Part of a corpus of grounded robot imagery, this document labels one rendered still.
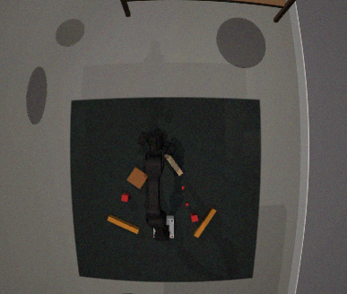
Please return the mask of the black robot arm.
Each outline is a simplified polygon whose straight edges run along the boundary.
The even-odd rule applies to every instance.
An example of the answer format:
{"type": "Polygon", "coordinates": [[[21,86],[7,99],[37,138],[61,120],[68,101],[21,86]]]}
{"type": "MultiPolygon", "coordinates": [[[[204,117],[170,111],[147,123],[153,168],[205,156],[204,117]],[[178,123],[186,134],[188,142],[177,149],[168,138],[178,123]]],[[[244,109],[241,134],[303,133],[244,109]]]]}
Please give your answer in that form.
{"type": "Polygon", "coordinates": [[[155,240],[169,241],[169,225],[166,225],[166,213],[160,208],[160,176],[164,169],[164,145],[169,133],[155,128],[148,134],[149,150],[143,155],[143,168],[148,177],[149,207],[145,221],[154,228],[155,240]],[[147,158],[147,155],[150,157],[147,158]]]}

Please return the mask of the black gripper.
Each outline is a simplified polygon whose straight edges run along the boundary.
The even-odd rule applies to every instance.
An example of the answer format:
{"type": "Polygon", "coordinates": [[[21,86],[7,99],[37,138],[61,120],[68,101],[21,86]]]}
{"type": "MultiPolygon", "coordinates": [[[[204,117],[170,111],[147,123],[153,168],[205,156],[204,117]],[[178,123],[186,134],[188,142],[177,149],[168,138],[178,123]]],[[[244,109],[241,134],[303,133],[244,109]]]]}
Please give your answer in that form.
{"type": "MultiPolygon", "coordinates": [[[[145,143],[147,143],[147,142],[148,142],[147,133],[141,132],[139,137],[138,137],[137,144],[144,146],[145,143]]],[[[166,141],[165,141],[164,145],[162,146],[162,149],[165,151],[165,154],[168,154],[170,156],[173,155],[173,153],[177,149],[177,145],[174,143],[169,143],[169,147],[168,147],[168,146],[165,146],[165,144],[166,144],[166,141]]]]}

